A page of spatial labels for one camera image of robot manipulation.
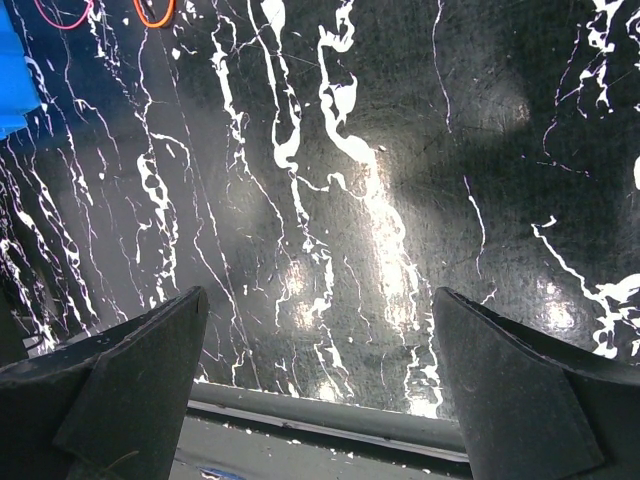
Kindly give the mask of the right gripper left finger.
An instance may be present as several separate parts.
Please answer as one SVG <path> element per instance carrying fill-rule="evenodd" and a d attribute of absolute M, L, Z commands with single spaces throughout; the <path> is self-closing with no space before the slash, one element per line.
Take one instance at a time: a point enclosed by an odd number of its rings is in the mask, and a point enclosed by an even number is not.
<path fill-rule="evenodd" d="M 40 356 L 1 322 L 4 479 L 166 479 L 204 341 L 193 287 Z"/>

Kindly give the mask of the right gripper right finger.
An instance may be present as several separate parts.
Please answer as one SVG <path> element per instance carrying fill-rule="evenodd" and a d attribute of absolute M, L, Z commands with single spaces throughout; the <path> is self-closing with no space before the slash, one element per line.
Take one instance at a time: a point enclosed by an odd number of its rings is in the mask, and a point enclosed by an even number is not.
<path fill-rule="evenodd" d="M 636 479 L 639 369 L 441 287 L 445 382 L 476 479 Z"/>

